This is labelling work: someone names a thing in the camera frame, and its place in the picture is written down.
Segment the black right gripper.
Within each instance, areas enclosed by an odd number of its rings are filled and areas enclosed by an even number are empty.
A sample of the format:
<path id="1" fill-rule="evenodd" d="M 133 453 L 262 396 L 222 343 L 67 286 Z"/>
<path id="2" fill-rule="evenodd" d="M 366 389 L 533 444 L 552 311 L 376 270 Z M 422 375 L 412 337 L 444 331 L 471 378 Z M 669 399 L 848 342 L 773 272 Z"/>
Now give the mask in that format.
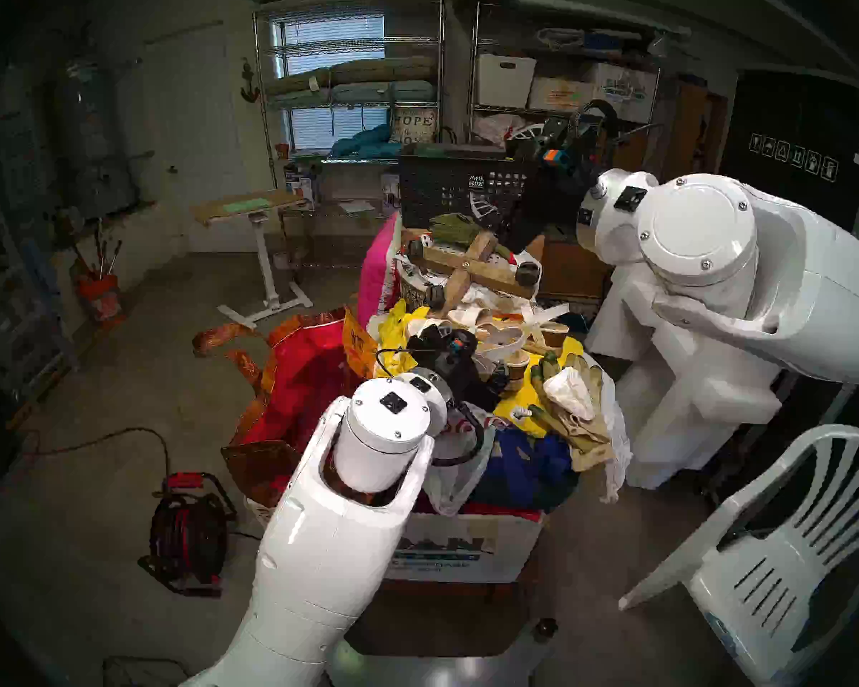
<path id="1" fill-rule="evenodd" d="M 597 129 L 574 136 L 514 139 L 514 159 L 528 166 L 521 196 L 504 214 L 504 248 L 526 249 L 548 224 L 574 224 L 603 167 L 597 162 Z M 479 225 L 500 225 L 503 213 L 485 193 L 471 190 L 471 216 Z"/>

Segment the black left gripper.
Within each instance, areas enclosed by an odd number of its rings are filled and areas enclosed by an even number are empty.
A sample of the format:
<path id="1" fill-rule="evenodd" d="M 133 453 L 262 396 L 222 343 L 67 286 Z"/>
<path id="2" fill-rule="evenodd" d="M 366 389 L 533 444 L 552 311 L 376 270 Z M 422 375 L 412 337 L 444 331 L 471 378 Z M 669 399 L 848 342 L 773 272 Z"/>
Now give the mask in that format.
<path id="1" fill-rule="evenodd" d="M 475 358 L 478 340 L 464 329 L 430 325 L 408 337 L 407 352 L 417 367 L 428 370 L 451 391 L 451 406 L 471 404 L 494 411 L 509 383 L 505 363 Z"/>

